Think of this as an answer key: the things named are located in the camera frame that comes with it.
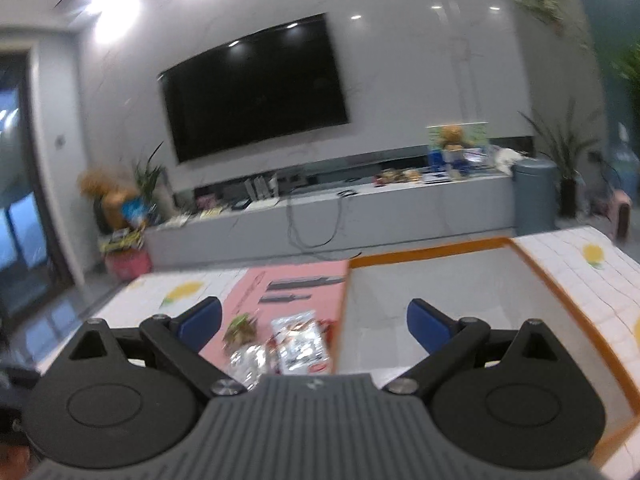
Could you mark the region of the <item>clear bread snack packet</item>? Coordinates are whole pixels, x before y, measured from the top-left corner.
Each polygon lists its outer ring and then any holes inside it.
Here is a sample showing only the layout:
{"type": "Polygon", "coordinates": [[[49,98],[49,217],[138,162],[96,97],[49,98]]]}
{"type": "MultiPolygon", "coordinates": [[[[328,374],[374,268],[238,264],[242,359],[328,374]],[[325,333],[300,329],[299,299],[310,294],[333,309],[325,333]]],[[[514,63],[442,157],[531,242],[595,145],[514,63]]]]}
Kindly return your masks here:
{"type": "Polygon", "coordinates": [[[229,358],[229,375],[247,390],[254,389],[264,376],[271,373],[270,353],[262,344],[246,344],[229,358]]]}

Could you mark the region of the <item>green pea snack packet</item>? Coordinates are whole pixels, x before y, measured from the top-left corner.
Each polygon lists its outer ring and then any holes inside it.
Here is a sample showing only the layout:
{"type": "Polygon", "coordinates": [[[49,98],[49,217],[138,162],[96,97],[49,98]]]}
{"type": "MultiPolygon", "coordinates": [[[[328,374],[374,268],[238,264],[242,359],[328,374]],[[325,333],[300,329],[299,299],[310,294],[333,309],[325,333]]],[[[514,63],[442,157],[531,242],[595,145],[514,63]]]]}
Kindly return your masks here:
{"type": "Polygon", "coordinates": [[[247,344],[254,344],[258,339],[257,316],[242,313],[232,318],[224,332],[224,353],[231,356],[247,344]]]}

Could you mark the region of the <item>white stick snack packet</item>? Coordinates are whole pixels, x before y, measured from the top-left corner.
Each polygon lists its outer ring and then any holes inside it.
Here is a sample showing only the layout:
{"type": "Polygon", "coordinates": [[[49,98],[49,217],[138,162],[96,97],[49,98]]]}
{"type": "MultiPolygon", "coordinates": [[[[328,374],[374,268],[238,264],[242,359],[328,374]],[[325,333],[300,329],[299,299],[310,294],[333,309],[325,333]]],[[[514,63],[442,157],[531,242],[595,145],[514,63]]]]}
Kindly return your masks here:
{"type": "Polygon", "coordinates": [[[316,312],[304,311],[270,322],[282,375],[326,375],[331,358],[316,312]]]}

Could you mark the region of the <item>red snack packet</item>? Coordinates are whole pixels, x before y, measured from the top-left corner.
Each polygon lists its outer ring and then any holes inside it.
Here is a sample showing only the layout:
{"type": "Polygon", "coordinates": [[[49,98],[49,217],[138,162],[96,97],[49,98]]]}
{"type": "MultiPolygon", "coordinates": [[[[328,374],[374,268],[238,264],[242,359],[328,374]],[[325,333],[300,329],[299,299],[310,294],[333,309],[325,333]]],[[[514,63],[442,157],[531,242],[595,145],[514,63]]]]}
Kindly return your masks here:
{"type": "Polygon", "coordinates": [[[335,334],[335,322],[333,320],[319,320],[318,325],[326,348],[331,349],[335,334]]]}

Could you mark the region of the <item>white lemon grid tablecloth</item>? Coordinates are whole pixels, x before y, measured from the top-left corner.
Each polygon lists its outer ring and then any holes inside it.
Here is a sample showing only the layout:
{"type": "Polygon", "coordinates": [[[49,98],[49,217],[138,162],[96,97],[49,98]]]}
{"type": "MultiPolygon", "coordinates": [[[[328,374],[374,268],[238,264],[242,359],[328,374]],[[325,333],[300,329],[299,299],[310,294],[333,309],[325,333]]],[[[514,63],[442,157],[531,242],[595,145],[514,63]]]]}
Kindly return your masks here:
{"type": "Polygon", "coordinates": [[[224,302],[247,268],[157,272],[125,286],[89,318],[102,318],[111,328],[138,327],[154,314],[175,318],[208,296],[224,302]]]}

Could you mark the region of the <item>orange cardboard box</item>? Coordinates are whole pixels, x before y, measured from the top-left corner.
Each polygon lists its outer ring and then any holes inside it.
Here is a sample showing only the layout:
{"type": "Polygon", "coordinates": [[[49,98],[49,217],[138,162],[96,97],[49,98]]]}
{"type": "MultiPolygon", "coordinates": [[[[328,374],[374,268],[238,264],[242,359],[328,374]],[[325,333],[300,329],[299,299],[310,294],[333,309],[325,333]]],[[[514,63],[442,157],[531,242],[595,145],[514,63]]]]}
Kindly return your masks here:
{"type": "Polygon", "coordinates": [[[337,371],[369,373],[382,385],[424,358],[407,328],[413,298],[502,330],[528,318],[546,322],[605,405],[608,422],[594,463],[611,479],[638,472],[638,263],[593,230],[353,258],[337,371]]]}

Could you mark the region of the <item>pink basket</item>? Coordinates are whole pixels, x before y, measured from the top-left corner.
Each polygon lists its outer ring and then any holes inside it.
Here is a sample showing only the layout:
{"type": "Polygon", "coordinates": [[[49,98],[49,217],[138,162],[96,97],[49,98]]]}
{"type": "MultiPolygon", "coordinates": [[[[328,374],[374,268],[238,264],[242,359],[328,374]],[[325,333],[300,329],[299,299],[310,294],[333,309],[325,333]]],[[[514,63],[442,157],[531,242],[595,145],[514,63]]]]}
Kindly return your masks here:
{"type": "Polygon", "coordinates": [[[131,282],[153,269],[150,255],[143,248],[107,252],[104,255],[104,263],[107,272],[121,282],[131,282]]]}

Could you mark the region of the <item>glass sliding door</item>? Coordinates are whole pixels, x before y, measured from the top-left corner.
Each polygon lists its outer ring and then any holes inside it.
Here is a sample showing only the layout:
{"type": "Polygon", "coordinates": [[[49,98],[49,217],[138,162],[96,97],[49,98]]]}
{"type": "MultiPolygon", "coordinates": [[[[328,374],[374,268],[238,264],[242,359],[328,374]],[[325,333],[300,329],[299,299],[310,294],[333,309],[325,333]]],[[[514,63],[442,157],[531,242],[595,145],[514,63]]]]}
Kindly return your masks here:
{"type": "Polygon", "coordinates": [[[44,194],[25,53],[1,55],[1,331],[73,284],[44,194]]]}

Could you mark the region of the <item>pink restaurant placemat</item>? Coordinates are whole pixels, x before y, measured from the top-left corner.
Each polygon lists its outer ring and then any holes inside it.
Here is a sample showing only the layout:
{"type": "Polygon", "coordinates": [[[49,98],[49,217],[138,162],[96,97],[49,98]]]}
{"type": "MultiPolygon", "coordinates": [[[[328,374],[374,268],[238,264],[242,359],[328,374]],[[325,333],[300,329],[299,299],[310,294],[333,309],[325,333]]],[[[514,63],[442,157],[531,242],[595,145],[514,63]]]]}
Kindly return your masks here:
{"type": "Polygon", "coordinates": [[[329,326],[329,352],[337,358],[349,277],[347,261],[320,261],[282,266],[253,266],[236,271],[229,284],[209,286],[209,295],[222,305],[220,330],[201,350],[207,361],[225,370],[224,333],[240,314],[257,318],[257,340],[263,344],[272,335],[271,322],[298,312],[312,311],[329,326]]]}

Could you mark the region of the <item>potted plant left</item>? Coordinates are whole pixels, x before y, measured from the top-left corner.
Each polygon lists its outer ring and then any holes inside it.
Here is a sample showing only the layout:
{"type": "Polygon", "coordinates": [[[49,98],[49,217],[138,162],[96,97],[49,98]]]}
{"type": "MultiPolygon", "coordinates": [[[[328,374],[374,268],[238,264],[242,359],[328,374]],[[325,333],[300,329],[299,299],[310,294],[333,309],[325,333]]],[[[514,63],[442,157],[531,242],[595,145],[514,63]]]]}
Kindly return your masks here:
{"type": "Polygon", "coordinates": [[[164,142],[157,144],[156,148],[145,160],[137,160],[132,169],[134,170],[134,182],[136,182],[142,200],[151,207],[154,204],[154,192],[157,187],[158,180],[163,177],[165,166],[156,164],[154,158],[164,142]]]}

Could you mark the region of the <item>large teddy bear left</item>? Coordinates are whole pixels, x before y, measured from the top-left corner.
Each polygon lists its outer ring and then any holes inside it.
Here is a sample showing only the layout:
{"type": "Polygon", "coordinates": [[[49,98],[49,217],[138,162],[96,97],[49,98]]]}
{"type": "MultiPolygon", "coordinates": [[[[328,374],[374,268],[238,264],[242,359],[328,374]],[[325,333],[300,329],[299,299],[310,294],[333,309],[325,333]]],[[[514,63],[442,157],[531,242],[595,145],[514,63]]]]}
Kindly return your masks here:
{"type": "Polygon", "coordinates": [[[101,234],[111,234],[130,227],[122,213],[122,205],[140,197],[137,188],[101,169],[82,172],[77,185],[80,194],[91,203],[101,234]]]}

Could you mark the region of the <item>grey round trash bin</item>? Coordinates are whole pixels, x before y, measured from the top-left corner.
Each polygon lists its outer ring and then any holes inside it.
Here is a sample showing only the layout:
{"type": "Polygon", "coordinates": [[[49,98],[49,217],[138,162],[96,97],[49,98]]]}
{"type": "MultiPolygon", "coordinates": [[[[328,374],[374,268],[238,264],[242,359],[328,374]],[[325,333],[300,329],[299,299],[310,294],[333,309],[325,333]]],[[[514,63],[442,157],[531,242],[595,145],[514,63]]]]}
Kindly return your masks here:
{"type": "Polygon", "coordinates": [[[511,168],[517,236],[552,231],[558,211],[558,167],[547,159],[525,157],[511,168]]]}

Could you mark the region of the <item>white wifi router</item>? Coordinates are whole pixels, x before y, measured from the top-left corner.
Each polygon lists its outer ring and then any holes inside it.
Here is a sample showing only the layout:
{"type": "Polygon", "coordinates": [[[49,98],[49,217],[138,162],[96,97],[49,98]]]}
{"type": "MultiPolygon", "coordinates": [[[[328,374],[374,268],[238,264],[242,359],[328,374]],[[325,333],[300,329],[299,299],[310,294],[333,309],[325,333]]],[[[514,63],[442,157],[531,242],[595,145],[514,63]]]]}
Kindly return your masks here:
{"type": "Polygon", "coordinates": [[[257,176],[246,179],[244,186],[250,203],[248,210],[267,209],[276,206],[280,202],[279,183],[276,174],[270,178],[257,176]]]}

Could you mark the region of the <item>teddy bear on console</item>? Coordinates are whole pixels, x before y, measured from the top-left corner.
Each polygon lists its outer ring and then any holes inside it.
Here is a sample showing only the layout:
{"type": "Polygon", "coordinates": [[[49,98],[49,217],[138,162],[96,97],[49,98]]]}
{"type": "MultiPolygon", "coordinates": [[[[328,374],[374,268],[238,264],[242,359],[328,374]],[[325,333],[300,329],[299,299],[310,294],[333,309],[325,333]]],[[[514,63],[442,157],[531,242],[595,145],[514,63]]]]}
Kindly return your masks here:
{"type": "Polygon", "coordinates": [[[451,180],[491,168],[486,122],[427,126],[428,163],[451,180]]]}

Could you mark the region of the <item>potted grass plant right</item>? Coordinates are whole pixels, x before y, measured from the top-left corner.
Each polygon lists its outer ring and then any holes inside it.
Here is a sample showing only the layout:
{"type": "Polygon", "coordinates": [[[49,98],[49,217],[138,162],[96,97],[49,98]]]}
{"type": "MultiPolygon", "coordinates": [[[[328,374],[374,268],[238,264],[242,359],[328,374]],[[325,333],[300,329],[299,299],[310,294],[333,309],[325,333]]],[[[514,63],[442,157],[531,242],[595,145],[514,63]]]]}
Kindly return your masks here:
{"type": "Polygon", "coordinates": [[[563,219],[577,217],[578,162],[590,148],[599,144],[597,136],[590,136],[589,130],[603,114],[596,108],[584,119],[576,120],[576,101],[570,98],[562,120],[548,122],[536,110],[527,115],[520,112],[526,124],[541,140],[542,156],[555,163],[559,170],[559,215],[563,219]]]}

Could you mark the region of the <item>hanging ivy plant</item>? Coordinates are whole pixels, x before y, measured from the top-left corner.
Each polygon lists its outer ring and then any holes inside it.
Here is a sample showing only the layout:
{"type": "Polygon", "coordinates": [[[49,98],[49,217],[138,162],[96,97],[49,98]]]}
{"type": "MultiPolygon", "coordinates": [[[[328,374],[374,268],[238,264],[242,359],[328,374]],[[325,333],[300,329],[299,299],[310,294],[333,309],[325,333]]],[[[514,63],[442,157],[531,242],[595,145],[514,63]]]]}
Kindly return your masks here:
{"type": "Polygon", "coordinates": [[[580,50],[589,51],[591,40],[581,21],[567,13],[558,0],[514,0],[532,18],[549,27],[555,36],[574,41],[580,50]]]}

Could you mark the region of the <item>black wall television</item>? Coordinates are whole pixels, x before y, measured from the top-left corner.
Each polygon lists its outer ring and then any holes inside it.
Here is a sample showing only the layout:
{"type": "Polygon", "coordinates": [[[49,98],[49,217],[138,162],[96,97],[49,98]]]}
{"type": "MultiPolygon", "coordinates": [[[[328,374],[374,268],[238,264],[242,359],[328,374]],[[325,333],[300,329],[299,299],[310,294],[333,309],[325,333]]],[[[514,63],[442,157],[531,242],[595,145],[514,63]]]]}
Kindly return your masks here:
{"type": "Polygon", "coordinates": [[[324,14],[211,48],[158,82],[178,162],[349,122],[324,14]]]}

